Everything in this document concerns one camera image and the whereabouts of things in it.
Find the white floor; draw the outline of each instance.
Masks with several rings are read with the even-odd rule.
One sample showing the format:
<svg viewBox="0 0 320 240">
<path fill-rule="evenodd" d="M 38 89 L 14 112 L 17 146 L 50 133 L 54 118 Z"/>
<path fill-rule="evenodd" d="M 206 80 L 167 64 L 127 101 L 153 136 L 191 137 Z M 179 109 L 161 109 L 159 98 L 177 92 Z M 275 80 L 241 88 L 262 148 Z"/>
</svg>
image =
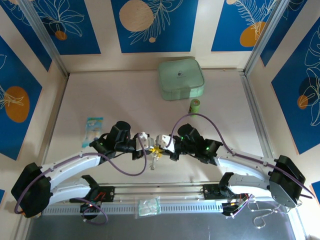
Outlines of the white floor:
<svg viewBox="0 0 320 240">
<path fill-rule="evenodd" d="M 206 86 L 204 94 L 197 97 L 201 102 L 199 113 L 217 124 L 230 147 L 262 156 L 239 72 L 203 72 Z M 117 121 L 126 121 L 131 125 L 132 136 L 144 131 L 155 138 L 159 134 L 171 133 L 176 121 L 188 113 L 190 101 L 163 100 L 156 71 L 71 74 L 45 163 L 58 161 L 81 150 L 88 117 L 103 117 L 104 133 L 108 133 Z M 187 122 L 205 138 L 220 141 L 205 119 L 189 117 L 183 124 Z M 125 154 L 114 163 L 124 171 L 138 173 L 144 160 L 132 161 L 131 155 Z M 200 163 L 190 156 L 181 156 L 178 162 L 163 156 L 156 163 L 155 170 L 147 169 L 136 177 L 117 172 L 109 163 L 88 169 L 78 176 L 84 174 L 90 174 L 98 183 L 114 184 L 219 181 L 222 176 L 216 166 Z"/>
</svg>

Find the green cylinder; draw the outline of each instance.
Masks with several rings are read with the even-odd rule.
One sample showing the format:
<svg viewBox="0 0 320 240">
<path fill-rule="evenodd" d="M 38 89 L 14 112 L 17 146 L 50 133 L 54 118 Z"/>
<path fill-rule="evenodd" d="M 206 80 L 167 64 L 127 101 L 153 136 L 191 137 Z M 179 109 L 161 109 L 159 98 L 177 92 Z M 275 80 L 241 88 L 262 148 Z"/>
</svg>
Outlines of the green cylinder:
<svg viewBox="0 0 320 240">
<path fill-rule="evenodd" d="M 198 99 L 192 99 L 189 107 L 189 114 L 197 114 L 199 112 L 200 101 Z"/>
</svg>

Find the plastic bag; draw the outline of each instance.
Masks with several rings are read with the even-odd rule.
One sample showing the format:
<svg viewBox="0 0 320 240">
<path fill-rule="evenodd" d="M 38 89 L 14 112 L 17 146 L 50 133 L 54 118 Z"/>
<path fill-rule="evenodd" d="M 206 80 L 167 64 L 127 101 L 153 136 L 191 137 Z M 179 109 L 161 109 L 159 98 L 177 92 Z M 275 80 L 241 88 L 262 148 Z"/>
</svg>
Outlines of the plastic bag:
<svg viewBox="0 0 320 240">
<path fill-rule="evenodd" d="M 150 198 L 137 201 L 135 218 L 144 218 L 159 215 L 161 213 L 160 199 Z"/>
<path fill-rule="evenodd" d="M 93 140 L 100 137 L 103 120 L 103 117 L 88 117 L 85 125 L 85 137 L 82 142 L 82 148 L 88 147 Z"/>
</svg>

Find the white plastic part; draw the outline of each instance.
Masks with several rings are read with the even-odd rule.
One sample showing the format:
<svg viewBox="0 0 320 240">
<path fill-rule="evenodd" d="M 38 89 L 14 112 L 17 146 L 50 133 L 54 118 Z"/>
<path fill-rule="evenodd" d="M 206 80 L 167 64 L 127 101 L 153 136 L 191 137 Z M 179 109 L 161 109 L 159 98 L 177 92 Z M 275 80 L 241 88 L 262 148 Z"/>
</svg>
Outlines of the white plastic part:
<svg viewBox="0 0 320 240">
<path fill-rule="evenodd" d="M 148 135 L 144 131 L 142 133 L 140 133 L 138 138 L 140 138 L 144 150 L 149 150 L 149 149 L 154 148 L 154 144 L 155 144 L 154 139 L 151 137 L 148 137 Z M 136 140 L 135 140 L 135 144 L 136 144 L 135 150 L 136 151 L 142 150 L 142 147 L 140 145 L 138 138 L 136 138 Z"/>
<path fill-rule="evenodd" d="M 274 158 L 260 157 L 260 156 L 248 154 L 246 152 L 242 152 L 238 150 L 232 150 L 232 151 L 236 152 L 237 154 L 241 154 L 247 157 L 251 157 L 251 158 L 263 161 L 265 163 L 269 163 L 272 165 L 275 164 Z M 266 166 L 242 157 L 233 156 L 233 154 L 228 152 L 224 147 L 220 147 L 216 153 L 217 153 L 217 157 L 215 157 L 215 162 L 218 166 L 228 167 L 228 168 L 235 169 L 237 171 L 242 171 L 266 182 L 269 182 L 269 179 L 270 179 L 270 176 L 268 175 L 268 173 L 274 170 L 272 167 L 269 167 L 269 166 Z"/>
<path fill-rule="evenodd" d="M 80 154 L 83 154 L 83 152 L 79 152 L 75 155 L 66 157 L 60 161 L 53 162 L 50 164 L 45 164 L 42 166 L 41 171 L 44 172 L 47 169 L 52 169 L 54 165 L 57 165 L 67 159 L 70 159 L 74 156 L 79 156 Z M 55 188 L 58 184 L 60 184 L 62 181 L 72 177 L 73 175 L 76 175 L 86 169 L 93 168 L 95 166 L 98 166 L 100 162 L 100 156 L 86 156 L 79 159 L 76 159 L 74 161 L 71 161 L 61 167 L 58 167 L 54 169 L 54 171 L 49 172 L 45 175 L 46 178 L 50 177 L 50 184 L 51 184 L 51 190 Z"/>
<path fill-rule="evenodd" d="M 159 145 L 161 149 L 169 150 L 170 152 L 175 152 L 175 140 L 172 139 L 170 145 L 167 147 L 170 141 L 170 136 L 168 135 L 158 135 L 156 137 L 156 145 Z"/>
<path fill-rule="evenodd" d="M 84 198 L 90 190 L 89 183 L 83 178 L 78 181 L 61 183 L 52 189 L 53 195 L 50 197 L 48 205 L 74 198 Z"/>
<path fill-rule="evenodd" d="M 268 180 L 261 180 L 255 176 L 234 174 L 228 181 L 228 187 L 234 194 L 248 193 L 259 197 L 270 197 L 267 189 Z"/>
</svg>

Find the blue poster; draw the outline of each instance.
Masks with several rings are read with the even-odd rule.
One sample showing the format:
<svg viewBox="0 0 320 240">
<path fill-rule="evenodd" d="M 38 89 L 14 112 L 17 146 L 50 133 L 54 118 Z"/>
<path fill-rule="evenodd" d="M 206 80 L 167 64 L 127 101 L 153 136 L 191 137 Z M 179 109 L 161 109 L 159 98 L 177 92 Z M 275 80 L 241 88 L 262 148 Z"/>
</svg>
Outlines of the blue poster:
<svg viewBox="0 0 320 240">
<path fill-rule="evenodd" d="M 225 0 L 212 52 L 251 51 L 277 0 Z"/>
<path fill-rule="evenodd" d="M 260 55 L 264 66 L 268 64 L 272 55 L 277 50 L 282 39 L 284 39 L 285 35 L 287 34 L 291 25 L 296 20 L 297 16 L 299 15 L 301 9 L 304 7 L 306 2 L 307 0 L 291 0 L 289 2 L 284 13 L 282 14 L 282 17 L 279 20 L 279 23 L 275 27 L 269 41 L 265 45 Z"/>
<path fill-rule="evenodd" d="M 17 160 L 42 87 L 0 37 L 0 154 Z"/>
<path fill-rule="evenodd" d="M 35 33 L 13 2 L 0 0 L 25 40 L 29 45 L 33 44 L 34 38 L 30 39 L 28 35 Z M 33 0 L 31 3 L 61 55 L 101 53 L 84 0 Z"/>
<path fill-rule="evenodd" d="M 313 191 L 315 193 L 315 196 L 318 202 L 320 203 L 320 181 L 312 183 L 311 186 L 313 188 Z"/>
<path fill-rule="evenodd" d="M 111 0 L 122 53 L 190 52 L 198 0 Z"/>
<path fill-rule="evenodd" d="M 320 18 L 272 81 L 300 154 L 320 143 Z"/>
<path fill-rule="evenodd" d="M 38 39 L 37 35 L 30 26 L 28 20 L 21 12 L 19 6 L 14 4 L 12 0 L 0 0 L 0 5 L 9 16 L 15 27 L 23 36 L 24 40 L 28 43 L 34 54 L 37 56 L 43 67 L 49 71 L 51 65 L 51 58 L 46 49 Z"/>
<path fill-rule="evenodd" d="M 4 198 L 4 195 L 5 195 L 5 190 L 0 189 L 0 205 L 1 205 L 2 199 Z"/>
</svg>

